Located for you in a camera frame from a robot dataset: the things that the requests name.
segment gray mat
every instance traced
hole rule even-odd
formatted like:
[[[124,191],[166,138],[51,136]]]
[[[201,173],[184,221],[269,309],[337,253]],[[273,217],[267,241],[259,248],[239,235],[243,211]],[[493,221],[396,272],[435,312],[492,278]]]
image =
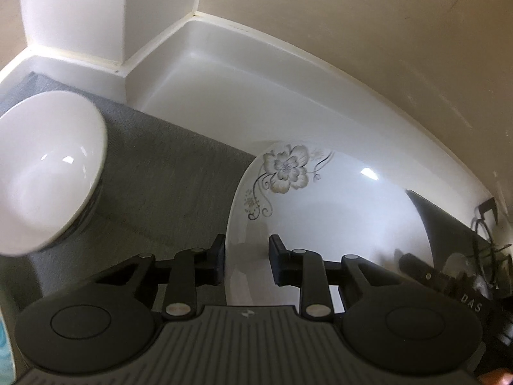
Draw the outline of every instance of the gray mat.
[[[135,254],[170,259],[183,249],[209,247],[217,233],[225,233],[252,155],[38,74],[0,102],[0,115],[53,90],[86,96],[105,119],[103,191],[80,235],[28,257],[0,259],[0,277],[21,308]],[[222,286],[198,290],[199,302],[225,303]]]

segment white wall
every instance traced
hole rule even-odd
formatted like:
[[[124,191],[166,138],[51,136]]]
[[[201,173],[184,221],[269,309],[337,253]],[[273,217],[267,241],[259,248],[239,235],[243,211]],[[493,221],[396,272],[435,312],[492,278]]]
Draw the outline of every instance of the white wall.
[[[121,62],[125,0],[21,0],[30,43]]]
[[[194,0],[126,0],[125,59],[193,10]]]
[[[159,33],[192,12],[194,2],[21,0],[21,12],[29,44],[121,64]]]

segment logo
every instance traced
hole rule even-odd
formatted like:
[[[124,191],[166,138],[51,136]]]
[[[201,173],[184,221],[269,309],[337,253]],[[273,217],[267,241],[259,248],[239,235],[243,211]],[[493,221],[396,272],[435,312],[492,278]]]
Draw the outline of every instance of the logo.
[[[241,316],[243,317],[246,317],[246,318],[250,318],[250,317],[253,317],[255,315],[255,312],[253,310],[244,310],[241,312],[240,314]]]
[[[467,306],[472,308],[475,312],[481,311],[481,307],[483,306],[483,304],[481,304],[480,302],[474,303],[474,298],[472,298],[469,301],[467,294],[463,294],[463,297],[461,297],[461,302],[463,302],[463,304],[467,304]]]

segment floral pattern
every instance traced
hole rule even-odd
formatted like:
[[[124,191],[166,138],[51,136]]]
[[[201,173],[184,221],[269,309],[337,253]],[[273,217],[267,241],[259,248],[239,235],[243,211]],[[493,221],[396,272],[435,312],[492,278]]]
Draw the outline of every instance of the floral pattern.
[[[258,177],[253,188],[246,190],[244,197],[244,211],[248,213],[248,219],[255,220],[260,215],[270,217],[273,214],[273,205],[267,197],[268,191],[286,194],[291,188],[305,188],[310,181],[309,175],[313,181],[318,181],[321,178],[318,171],[332,160],[333,155],[333,151],[325,154],[319,148],[309,153],[305,145],[286,145],[283,152],[275,153],[271,150],[264,153],[264,163]],[[265,206],[261,206],[261,201],[264,201]]]

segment white ceramic bowl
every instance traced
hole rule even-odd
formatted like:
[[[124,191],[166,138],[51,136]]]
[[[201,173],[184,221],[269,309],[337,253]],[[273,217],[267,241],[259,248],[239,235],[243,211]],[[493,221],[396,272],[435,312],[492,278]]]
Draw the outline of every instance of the white ceramic bowl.
[[[0,117],[0,253],[57,239],[88,203],[106,153],[102,115],[78,94],[37,94]]]
[[[398,272],[413,253],[433,264],[422,220],[405,190],[342,152],[279,142],[256,157],[235,194],[226,233],[229,305],[298,305],[299,290],[274,284],[268,238],[324,260],[358,254]],[[343,309],[332,287],[336,311]]]

